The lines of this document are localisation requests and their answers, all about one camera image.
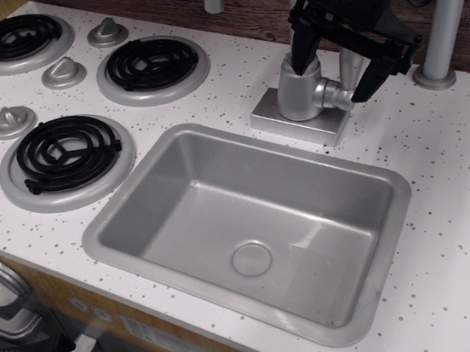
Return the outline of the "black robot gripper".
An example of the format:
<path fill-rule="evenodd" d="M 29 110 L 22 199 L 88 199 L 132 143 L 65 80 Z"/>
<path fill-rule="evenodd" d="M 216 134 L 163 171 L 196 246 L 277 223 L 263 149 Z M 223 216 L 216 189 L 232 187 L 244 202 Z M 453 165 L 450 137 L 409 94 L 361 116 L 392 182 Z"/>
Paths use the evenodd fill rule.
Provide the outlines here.
<path fill-rule="evenodd" d="M 291 66 L 303 75 L 326 39 L 371 60 L 352 95 L 368 101 L 389 74 L 406 73 L 422 48 L 418 35 L 393 12 L 392 0 L 296 0 L 289 12 Z"/>

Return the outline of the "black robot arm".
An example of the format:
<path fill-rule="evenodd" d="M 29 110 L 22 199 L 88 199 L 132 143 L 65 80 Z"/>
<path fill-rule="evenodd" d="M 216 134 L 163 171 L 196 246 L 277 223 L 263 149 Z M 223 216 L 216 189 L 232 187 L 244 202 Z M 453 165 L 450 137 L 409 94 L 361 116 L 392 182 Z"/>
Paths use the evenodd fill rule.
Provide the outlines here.
<path fill-rule="evenodd" d="M 369 100 L 390 75 L 407 73 L 425 42 L 395 15 L 391 1 L 296 0 L 289 12 L 293 71 L 304 74 L 326 39 L 370 60 L 353 91 L 354 103 Z"/>

